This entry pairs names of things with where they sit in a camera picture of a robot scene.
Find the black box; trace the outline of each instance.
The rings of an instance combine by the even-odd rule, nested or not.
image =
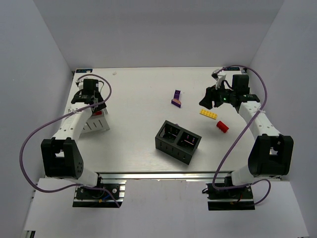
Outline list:
[[[155,137],[155,147],[188,165],[201,139],[166,120]]]

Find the gray wall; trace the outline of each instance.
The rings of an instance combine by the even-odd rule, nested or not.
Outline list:
[[[71,69],[249,64],[283,0],[34,0]]]
[[[286,0],[251,66],[267,85],[267,115],[294,139],[289,179],[309,234],[317,238],[317,2]],[[251,82],[263,98],[258,79]]]
[[[17,238],[30,206],[32,188],[19,167],[23,140],[61,115],[71,83],[70,69],[32,0],[0,2],[0,233]],[[53,127],[34,136],[25,151],[33,181],[44,174],[40,144]]]

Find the yellow lego brick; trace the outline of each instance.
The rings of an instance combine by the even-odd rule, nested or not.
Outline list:
[[[206,117],[208,117],[208,118],[214,119],[214,120],[216,120],[216,119],[217,119],[217,116],[218,116],[216,113],[212,113],[212,112],[206,111],[206,110],[204,110],[204,109],[202,109],[202,110],[200,111],[200,114],[201,114],[201,115],[204,115],[204,116],[206,116]]]

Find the purple eraser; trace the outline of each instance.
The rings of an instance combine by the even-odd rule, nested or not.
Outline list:
[[[174,98],[172,99],[171,103],[180,108],[182,103],[179,100],[179,94],[180,94],[180,90],[175,90]]]

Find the red cylinder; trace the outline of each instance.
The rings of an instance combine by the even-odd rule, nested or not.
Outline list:
[[[222,130],[223,133],[226,133],[229,130],[229,127],[227,127],[222,121],[218,121],[217,127]]]

